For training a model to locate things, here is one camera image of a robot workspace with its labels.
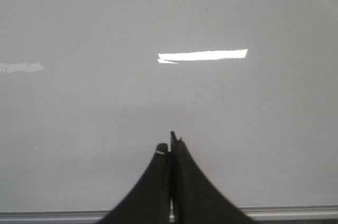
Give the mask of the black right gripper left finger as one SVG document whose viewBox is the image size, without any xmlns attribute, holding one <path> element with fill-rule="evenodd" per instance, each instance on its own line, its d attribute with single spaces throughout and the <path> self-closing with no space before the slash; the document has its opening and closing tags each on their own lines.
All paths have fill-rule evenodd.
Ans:
<svg viewBox="0 0 338 224">
<path fill-rule="evenodd" d="M 131 191 L 99 223 L 169 223 L 171 156 L 156 146 L 146 170 Z"/>
</svg>

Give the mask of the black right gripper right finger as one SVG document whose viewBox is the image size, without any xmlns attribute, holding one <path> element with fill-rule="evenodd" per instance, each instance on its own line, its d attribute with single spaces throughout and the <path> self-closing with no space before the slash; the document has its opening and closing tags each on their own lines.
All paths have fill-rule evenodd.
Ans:
<svg viewBox="0 0 338 224">
<path fill-rule="evenodd" d="M 176 223 L 256 223 L 208 180 L 186 143 L 171 132 L 172 199 Z"/>
</svg>

